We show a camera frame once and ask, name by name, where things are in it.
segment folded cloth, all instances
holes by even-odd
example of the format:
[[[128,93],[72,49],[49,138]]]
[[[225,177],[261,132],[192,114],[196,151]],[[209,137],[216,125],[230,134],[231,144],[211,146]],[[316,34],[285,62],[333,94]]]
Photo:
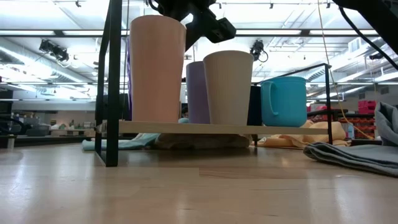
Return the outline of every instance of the folded cloth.
[[[307,145],[304,154],[320,162],[398,177],[398,148],[394,146],[339,147],[317,142]]]
[[[187,118],[180,118],[178,123],[189,123]],[[140,133],[132,140],[119,140],[118,146],[119,150],[133,150],[133,149],[142,149],[143,147],[149,147],[155,144],[155,140],[160,136],[157,133]],[[94,141],[86,141],[83,140],[81,143],[84,151],[94,151],[95,149],[95,140]],[[101,149],[106,150],[106,140],[102,140]]]
[[[327,122],[314,123],[307,121],[301,128],[328,128]],[[340,122],[331,123],[331,132],[333,137],[333,145],[348,146],[349,144],[344,141],[346,133],[341,126]],[[321,135],[306,135],[306,134],[278,134],[269,138],[261,139],[258,142],[260,147],[297,147],[303,149],[306,145],[314,142],[328,142],[329,137],[327,134]]]
[[[398,177],[397,108],[386,103],[378,103],[375,115],[383,146],[338,147],[317,142],[309,144],[304,149],[304,154],[320,162]]]
[[[161,134],[155,146],[160,149],[247,148],[251,142],[248,134]]]

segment cup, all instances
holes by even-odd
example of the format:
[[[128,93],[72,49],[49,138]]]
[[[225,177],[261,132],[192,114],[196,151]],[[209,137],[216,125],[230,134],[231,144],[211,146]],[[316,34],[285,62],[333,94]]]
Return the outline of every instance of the cup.
[[[211,124],[246,125],[253,56],[226,50],[203,60]]]
[[[250,87],[248,125],[249,126],[262,126],[261,86],[251,86]]]
[[[187,94],[189,123],[210,124],[203,62],[192,62],[187,65]]]
[[[307,120],[307,92],[301,77],[261,83],[261,114],[266,126],[301,127]]]
[[[167,16],[141,16],[130,26],[132,120],[176,123],[186,28]]]

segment fluorescent light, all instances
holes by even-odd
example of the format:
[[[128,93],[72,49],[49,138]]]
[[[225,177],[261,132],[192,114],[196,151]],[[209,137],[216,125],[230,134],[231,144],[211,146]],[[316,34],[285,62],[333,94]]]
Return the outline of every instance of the fluorescent light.
[[[337,82],[346,82],[346,81],[350,81],[353,80],[354,78],[360,77],[361,75],[363,75],[362,73],[355,73],[352,75],[348,75],[347,77],[344,77],[340,80],[338,80]]]
[[[363,35],[378,35],[375,30],[359,30]]]
[[[375,82],[381,82],[381,81],[386,81],[386,80],[390,80],[390,79],[393,79],[393,78],[398,78],[398,72],[393,72],[393,73],[382,75],[382,76],[380,76],[378,78],[375,78],[374,81]]]
[[[237,30],[236,35],[299,35],[301,30]]]
[[[103,30],[65,30],[65,35],[103,35]]]
[[[378,85],[398,85],[398,82],[380,82]]]
[[[93,99],[74,99],[76,101],[87,101],[87,102],[95,102]]]
[[[371,82],[362,82],[362,83],[350,83],[350,82],[337,82],[337,85],[373,85]]]
[[[8,85],[11,86],[11,87],[14,87],[14,88],[21,89],[21,90],[36,92],[36,89],[31,87],[31,86],[27,86],[27,85],[18,85],[18,86],[16,86],[16,85],[11,85],[11,84],[8,84]]]
[[[11,82],[12,84],[18,85],[18,84],[22,84],[22,85],[47,85],[49,83],[47,82]]]
[[[329,94],[329,97],[333,97],[333,96],[336,96],[336,95],[337,95],[337,93],[330,93],[330,94]],[[317,96],[317,98],[318,98],[318,99],[325,99],[325,98],[326,98],[326,93]]]
[[[88,85],[88,83],[81,83],[81,82],[76,82],[76,83],[53,83],[53,85]]]
[[[375,30],[360,30],[364,35],[377,35]],[[355,30],[324,30],[325,35],[357,35]],[[310,35],[322,35],[322,30],[311,30]]]
[[[358,90],[361,90],[361,89],[363,89],[363,88],[365,88],[365,86],[353,88],[352,90],[345,91],[344,93],[353,93],[353,92],[358,91]]]
[[[52,30],[0,30],[0,35],[55,35]]]
[[[307,94],[307,96],[312,96],[312,95],[315,95],[315,94],[317,94],[317,93],[313,92],[313,93]]]
[[[46,101],[46,99],[20,99],[22,101]]]

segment black cable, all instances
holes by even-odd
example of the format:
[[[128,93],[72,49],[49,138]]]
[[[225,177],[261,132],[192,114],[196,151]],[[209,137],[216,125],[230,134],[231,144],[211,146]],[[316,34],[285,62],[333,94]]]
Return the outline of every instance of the black cable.
[[[159,9],[154,5],[154,3],[152,3],[152,0],[148,0],[148,3],[149,3],[150,7],[151,7],[153,10],[156,10],[156,11],[159,10]]]
[[[127,8],[130,9],[130,1],[127,3]],[[129,24],[129,12],[130,10],[127,11],[127,18],[126,18],[126,24]],[[127,60],[127,51],[130,50],[127,43],[129,43],[128,41],[128,30],[129,28],[127,27],[126,29],[126,46],[124,48],[124,75],[123,75],[123,108],[122,108],[122,119],[124,120],[124,109],[126,107],[126,94],[125,94],[125,89],[126,89],[126,65],[128,64],[128,60]]]
[[[26,126],[24,125],[24,123],[20,122],[19,120],[16,120],[13,118],[0,117],[0,121],[12,121],[14,123],[17,123],[19,126],[21,126],[21,129],[19,131],[10,131],[10,130],[0,126],[0,132],[2,132],[2,133],[15,134],[15,135],[26,133]]]
[[[266,59],[265,61],[262,61],[262,60],[260,60],[260,58],[259,58],[259,61],[260,61],[261,63],[266,63],[266,62],[268,61],[269,56],[268,56],[268,53],[267,53],[265,50],[263,50],[263,52],[267,55],[267,59]]]
[[[372,46],[375,50],[377,50],[381,55],[383,55],[383,57],[386,58],[386,60],[388,62],[390,62],[390,64],[396,69],[398,70],[398,65],[384,52],[382,51],[376,44],[374,44],[373,42],[371,42],[367,37],[365,37],[365,35],[363,35],[361,33],[361,31],[359,31],[359,29],[354,25],[353,21],[351,21],[351,19],[348,18],[346,12],[344,11],[344,9],[342,7],[339,7],[339,10],[341,12],[341,15],[344,17],[344,19],[347,21],[347,23],[355,30],[355,32],[366,41],[366,43],[368,43],[370,46]]]

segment blue mug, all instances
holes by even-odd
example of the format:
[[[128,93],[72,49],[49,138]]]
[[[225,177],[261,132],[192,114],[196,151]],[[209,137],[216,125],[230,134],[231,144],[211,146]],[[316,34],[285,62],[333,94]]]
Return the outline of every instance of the blue mug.
[[[307,91],[301,77],[261,83],[261,117],[266,126],[300,127],[307,120]]]

